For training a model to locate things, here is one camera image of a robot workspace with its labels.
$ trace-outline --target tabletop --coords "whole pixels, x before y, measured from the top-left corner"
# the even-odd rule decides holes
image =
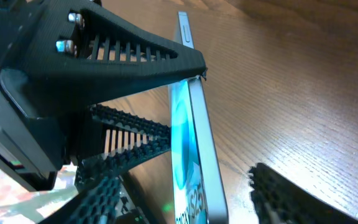
[[[173,39],[189,16],[208,67],[204,92],[230,223],[257,223],[247,171],[273,167],[358,218],[358,1],[115,0],[103,7]],[[103,103],[170,124],[166,87]],[[130,171],[174,223],[171,155]]]

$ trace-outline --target bolt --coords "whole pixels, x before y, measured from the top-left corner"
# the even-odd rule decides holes
[[[77,56],[77,46],[72,40],[58,40],[56,41],[57,52],[68,53]]]
[[[78,25],[80,27],[80,29],[85,28],[85,20],[81,14],[71,12],[68,14],[68,20],[70,22],[74,22],[76,25]]]

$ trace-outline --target brown wooden surface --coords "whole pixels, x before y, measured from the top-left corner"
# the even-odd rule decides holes
[[[264,162],[358,218],[358,1],[110,0],[172,39],[187,11],[206,59],[204,91],[230,223],[257,223],[246,172]],[[166,87],[105,105],[170,124]],[[158,219],[174,223],[170,153],[131,171]]]

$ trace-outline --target wood grain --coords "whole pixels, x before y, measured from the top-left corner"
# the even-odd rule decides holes
[[[209,68],[204,92],[230,223],[258,222],[246,176],[256,162],[358,218],[358,1],[169,1],[103,6],[168,39],[177,10],[188,12]],[[170,123],[166,87],[104,104]],[[173,211],[161,210],[173,202],[170,154],[131,174],[160,222],[173,223]]]

